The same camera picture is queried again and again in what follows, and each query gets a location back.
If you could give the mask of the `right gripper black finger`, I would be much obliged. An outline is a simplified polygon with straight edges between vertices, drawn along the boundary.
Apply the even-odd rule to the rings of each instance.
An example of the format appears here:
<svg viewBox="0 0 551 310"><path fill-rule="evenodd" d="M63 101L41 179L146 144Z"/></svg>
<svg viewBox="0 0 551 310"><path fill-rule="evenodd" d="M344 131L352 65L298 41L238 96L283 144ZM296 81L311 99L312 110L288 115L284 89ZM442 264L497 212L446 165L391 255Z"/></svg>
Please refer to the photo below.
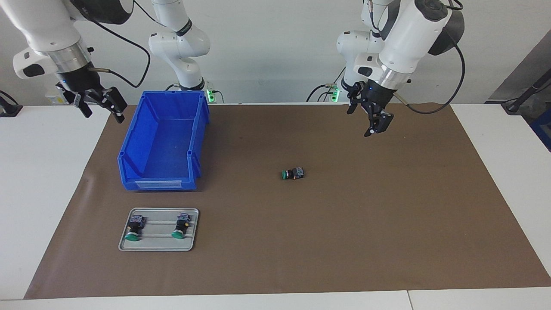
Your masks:
<svg viewBox="0 0 551 310"><path fill-rule="evenodd" d="M67 103L78 108L85 118L90 118L93 112L91 111L88 104L84 101L82 93L78 93L78 92L75 93L70 90L67 90L65 89L65 87L63 87L62 84L56 84L56 88Z"/></svg>
<svg viewBox="0 0 551 310"><path fill-rule="evenodd" d="M102 89L99 92L98 105L107 109L118 124L124 122L125 117L123 113L127 107L127 102L122 97L118 88Z"/></svg>

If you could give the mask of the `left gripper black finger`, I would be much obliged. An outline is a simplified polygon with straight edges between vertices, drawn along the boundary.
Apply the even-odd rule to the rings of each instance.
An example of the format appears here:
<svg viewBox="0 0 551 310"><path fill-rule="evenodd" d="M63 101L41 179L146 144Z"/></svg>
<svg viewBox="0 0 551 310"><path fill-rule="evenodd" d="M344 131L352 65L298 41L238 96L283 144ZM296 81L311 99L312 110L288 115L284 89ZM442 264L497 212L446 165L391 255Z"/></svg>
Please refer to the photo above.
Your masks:
<svg viewBox="0 0 551 310"><path fill-rule="evenodd" d="M350 100L347 115L352 114L358 107L358 104L362 102L361 93L364 89L364 86L365 83L354 83L352 86L347 86L347 98Z"/></svg>
<svg viewBox="0 0 551 310"><path fill-rule="evenodd" d="M382 133L387 130L394 118L394 114L386 111L380 113L368 112L369 127L364 133L364 137L369 137L373 134Z"/></svg>

